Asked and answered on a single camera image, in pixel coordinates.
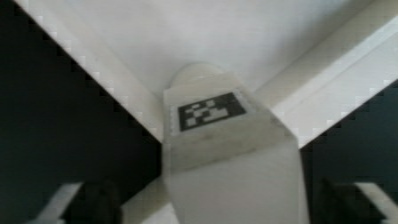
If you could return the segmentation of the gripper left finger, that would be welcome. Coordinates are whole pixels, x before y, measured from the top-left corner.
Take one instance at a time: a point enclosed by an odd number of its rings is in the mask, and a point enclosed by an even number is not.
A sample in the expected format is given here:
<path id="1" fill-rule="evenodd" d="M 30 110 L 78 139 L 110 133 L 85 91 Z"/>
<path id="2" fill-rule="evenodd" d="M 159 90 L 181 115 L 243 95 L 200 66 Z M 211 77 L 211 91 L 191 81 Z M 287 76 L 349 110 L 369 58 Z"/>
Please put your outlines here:
<path id="1" fill-rule="evenodd" d="M 120 224 L 118 191 L 110 181 L 60 185 L 37 216 L 22 224 Z"/>

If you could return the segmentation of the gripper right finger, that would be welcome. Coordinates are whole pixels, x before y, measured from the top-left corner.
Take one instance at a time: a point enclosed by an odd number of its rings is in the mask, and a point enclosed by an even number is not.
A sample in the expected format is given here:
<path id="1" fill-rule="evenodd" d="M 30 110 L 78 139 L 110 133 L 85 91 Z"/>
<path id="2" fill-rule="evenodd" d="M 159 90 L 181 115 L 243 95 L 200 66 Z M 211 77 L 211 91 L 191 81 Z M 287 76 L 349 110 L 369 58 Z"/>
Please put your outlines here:
<path id="1" fill-rule="evenodd" d="M 398 201 L 374 182 L 321 180 L 310 224 L 398 224 Z"/>

